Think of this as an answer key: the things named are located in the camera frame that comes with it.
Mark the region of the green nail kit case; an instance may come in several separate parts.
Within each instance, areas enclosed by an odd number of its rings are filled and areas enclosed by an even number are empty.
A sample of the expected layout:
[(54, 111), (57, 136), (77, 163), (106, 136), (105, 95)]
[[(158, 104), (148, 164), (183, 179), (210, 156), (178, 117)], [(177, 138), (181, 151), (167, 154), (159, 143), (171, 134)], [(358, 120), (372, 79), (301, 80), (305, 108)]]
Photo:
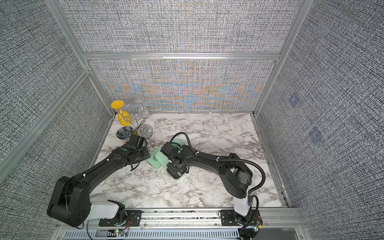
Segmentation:
[(175, 157), (172, 155), (166, 155), (163, 153), (168, 159), (169, 163), (166, 166), (167, 173), (175, 180), (178, 181), (185, 174), (189, 173), (190, 166), (185, 160), (185, 154), (178, 154)]
[(185, 145), (185, 141), (182, 140), (182, 139), (173, 139), (173, 140), (171, 141), (171, 144), (172, 144), (174, 147), (181, 148), (183, 145)]
[(147, 162), (154, 168), (159, 169), (166, 167), (169, 163), (169, 159), (161, 152), (161, 148), (158, 148), (150, 153), (150, 158)]

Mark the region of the green nail kit case front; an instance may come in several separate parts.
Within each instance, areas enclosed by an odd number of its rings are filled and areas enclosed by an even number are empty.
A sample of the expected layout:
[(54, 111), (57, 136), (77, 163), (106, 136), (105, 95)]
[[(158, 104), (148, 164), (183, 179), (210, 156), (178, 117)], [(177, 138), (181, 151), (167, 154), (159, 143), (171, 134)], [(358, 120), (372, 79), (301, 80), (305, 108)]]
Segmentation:
[(154, 168), (159, 169), (166, 167), (169, 163), (169, 159), (161, 152), (161, 148), (158, 148), (150, 153), (150, 158), (147, 162)]

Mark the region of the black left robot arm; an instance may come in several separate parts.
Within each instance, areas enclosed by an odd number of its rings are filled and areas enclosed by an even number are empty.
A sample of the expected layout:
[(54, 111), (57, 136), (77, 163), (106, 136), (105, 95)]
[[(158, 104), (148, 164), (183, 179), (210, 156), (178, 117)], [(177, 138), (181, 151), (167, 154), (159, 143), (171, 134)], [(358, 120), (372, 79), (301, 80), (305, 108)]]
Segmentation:
[(98, 164), (73, 176), (57, 180), (47, 215), (72, 227), (78, 227), (91, 215), (90, 193), (114, 172), (138, 164), (150, 157), (147, 140), (133, 135)]

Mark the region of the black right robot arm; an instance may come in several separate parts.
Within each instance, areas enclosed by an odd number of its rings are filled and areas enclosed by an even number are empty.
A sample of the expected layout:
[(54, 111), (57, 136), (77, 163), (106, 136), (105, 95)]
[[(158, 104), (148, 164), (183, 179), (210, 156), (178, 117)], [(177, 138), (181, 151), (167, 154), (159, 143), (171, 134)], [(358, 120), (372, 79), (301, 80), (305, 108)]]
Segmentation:
[(226, 191), (233, 196), (235, 219), (244, 225), (253, 206), (252, 193), (260, 189), (266, 174), (255, 162), (240, 159), (236, 154), (211, 155), (192, 147), (189, 136), (180, 132), (166, 142), (160, 152), (169, 160), (167, 172), (178, 180), (188, 174), (191, 167), (200, 168), (220, 177)]

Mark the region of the black white patterned bowl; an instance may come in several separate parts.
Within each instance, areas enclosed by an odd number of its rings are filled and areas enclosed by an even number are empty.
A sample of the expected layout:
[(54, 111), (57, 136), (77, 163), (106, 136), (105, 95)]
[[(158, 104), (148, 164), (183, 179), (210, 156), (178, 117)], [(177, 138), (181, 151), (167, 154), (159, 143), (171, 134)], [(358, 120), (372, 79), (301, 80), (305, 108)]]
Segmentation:
[(120, 140), (128, 141), (131, 135), (133, 134), (133, 132), (134, 132), (133, 128), (131, 128), (130, 126), (125, 126), (118, 129), (118, 131), (116, 132), (116, 137)]

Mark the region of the chrome cup holder stand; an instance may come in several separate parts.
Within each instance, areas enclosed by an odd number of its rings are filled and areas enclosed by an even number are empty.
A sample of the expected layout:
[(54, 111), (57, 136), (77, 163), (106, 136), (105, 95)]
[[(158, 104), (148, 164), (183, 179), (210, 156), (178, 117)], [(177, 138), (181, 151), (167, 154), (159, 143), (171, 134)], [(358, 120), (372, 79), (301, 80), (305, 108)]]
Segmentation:
[(133, 134), (149, 139), (153, 135), (153, 127), (149, 125), (146, 120), (142, 119), (141, 114), (138, 112), (139, 106), (134, 103), (133, 100), (128, 100), (124, 106), (121, 108), (124, 111), (127, 111), (131, 115), (131, 128), (134, 129)]

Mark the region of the yellow plastic cup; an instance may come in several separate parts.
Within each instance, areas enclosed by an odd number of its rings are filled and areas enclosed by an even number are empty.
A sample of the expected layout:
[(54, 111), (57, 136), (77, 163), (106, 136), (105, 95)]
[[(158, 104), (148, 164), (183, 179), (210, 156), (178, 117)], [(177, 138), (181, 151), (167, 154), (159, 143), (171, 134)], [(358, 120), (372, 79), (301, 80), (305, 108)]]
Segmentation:
[(131, 125), (131, 115), (122, 109), (119, 110), (118, 120), (120, 124), (124, 127)]

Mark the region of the yellow cup on stand top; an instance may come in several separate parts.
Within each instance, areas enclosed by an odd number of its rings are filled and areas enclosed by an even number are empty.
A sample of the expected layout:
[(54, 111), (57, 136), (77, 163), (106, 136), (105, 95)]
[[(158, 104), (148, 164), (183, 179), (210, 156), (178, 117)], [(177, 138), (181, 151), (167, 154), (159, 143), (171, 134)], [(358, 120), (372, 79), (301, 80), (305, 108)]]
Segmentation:
[(124, 102), (122, 100), (117, 100), (111, 103), (111, 107), (114, 110), (121, 109), (124, 106)]

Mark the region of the clear glass cup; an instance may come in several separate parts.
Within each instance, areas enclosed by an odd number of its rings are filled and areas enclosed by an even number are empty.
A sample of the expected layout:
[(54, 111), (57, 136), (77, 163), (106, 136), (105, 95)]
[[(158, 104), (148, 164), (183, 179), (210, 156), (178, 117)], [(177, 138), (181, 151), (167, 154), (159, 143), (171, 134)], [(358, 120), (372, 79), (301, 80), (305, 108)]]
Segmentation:
[(134, 103), (139, 106), (138, 112), (141, 114), (142, 119), (146, 120), (149, 118), (149, 110), (144, 106), (144, 101), (143, 96), (134, 97)]

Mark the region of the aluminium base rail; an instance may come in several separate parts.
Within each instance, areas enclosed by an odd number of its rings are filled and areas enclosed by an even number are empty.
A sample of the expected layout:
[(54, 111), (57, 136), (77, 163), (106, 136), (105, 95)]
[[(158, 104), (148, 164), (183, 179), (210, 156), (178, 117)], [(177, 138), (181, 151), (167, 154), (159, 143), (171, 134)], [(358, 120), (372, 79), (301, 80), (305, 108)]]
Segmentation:
[(52, 240), (310, 240), (296, 208), (260, 208), (249, 225), (230, 208), (128, 209), (120, 227), (99, 220), (72, 228), (57, 224)]

